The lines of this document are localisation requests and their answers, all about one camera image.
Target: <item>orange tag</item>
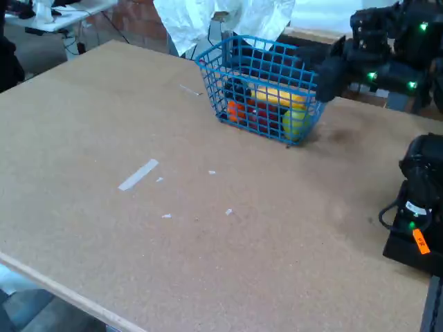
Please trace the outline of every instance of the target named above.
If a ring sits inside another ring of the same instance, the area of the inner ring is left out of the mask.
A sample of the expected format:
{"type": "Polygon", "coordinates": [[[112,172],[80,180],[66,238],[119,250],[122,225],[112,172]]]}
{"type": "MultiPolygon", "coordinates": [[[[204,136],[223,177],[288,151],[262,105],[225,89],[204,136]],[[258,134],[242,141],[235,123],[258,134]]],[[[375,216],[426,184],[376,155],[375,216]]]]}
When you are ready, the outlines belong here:
{"type": "Polygon", "coordinates": [[[424,240],[424,236],[421,230],[418,228],[413,230],[413,236],[415,239],[415,242],[417,242],[418,248],[420,249],[420,252],[422,255],[428,254],[431,251],[429,250],[428,245],[426,244],[426,241],[424,240]]]}

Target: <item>basket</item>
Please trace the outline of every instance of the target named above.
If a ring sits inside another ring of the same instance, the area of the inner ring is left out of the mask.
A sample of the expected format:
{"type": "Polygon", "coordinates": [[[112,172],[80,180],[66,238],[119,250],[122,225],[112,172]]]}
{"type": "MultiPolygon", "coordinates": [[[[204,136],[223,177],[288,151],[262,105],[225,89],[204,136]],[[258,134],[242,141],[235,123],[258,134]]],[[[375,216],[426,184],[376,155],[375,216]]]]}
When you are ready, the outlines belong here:
{"type": "Polygon", "coordinates": [[[295,49],[236,35],[197,56],[217,118],[289,145],[300,144],[325,105],[315,99],[316,74],[305,70],[295,49]]]}

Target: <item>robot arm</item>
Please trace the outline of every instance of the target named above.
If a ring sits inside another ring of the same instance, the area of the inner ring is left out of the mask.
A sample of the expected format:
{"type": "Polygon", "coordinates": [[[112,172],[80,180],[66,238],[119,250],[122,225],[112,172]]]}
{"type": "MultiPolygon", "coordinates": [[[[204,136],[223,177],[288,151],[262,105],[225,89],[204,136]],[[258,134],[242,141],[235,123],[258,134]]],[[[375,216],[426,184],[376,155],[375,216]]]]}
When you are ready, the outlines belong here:
{"type": "Polygon", "coordinates": [[[443,110],[443,6],[405,0],[359,10],[350,18],[352,38],[332,45],[317,68],[316,97],[329,102],[352,82],[415,97],[415,109],[434,101],[443,110]],[[394,39],[393,47],[389,39],[394,39]]]}

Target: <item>tabletop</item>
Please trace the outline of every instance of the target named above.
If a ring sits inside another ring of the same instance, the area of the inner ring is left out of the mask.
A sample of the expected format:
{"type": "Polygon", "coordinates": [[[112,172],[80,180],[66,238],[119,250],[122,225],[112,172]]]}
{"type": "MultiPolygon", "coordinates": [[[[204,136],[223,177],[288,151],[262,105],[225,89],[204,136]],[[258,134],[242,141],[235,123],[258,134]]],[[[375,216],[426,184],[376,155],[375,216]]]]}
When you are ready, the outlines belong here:
{"type": "Polygon", "coordinates": [[[113,41],[1,94],[0,262],[123,331],[418,331],[429,277],[377,214],[442,123],[338,98],[287,149],[180,85],[113,41]]]}
{"type": "Polygon", "coordinates": [[[88,16],[110,9],[118,3],[118,0],[81,0],[81,2],[66,5],[64,7],[54,7],[60,12],[61,16],[54,16],[53,22],[43,23],[32,17],[30,19],[19,19],[12,14],[6,14],[6,23],[15,26],[23,26],[24,28],[34,28],[48,33],[57,32],[60,29],[76,24],[88,16]]]}

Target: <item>white tape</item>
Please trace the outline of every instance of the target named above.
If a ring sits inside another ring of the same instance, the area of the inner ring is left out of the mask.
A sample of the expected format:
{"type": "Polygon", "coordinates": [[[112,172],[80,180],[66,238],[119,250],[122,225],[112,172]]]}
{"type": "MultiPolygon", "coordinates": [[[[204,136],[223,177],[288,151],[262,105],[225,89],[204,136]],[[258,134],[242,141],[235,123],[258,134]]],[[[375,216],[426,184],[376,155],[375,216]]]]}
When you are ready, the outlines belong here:
{"type": "Polygon", "coordinates": [[[159,164],[155,159],[151,159],[146,165],[142,166],[137,172],[126,179],[124,183],[118,186],[118,189],[125,191],[131,189],[139,180],[154,169],[159,164]]]}

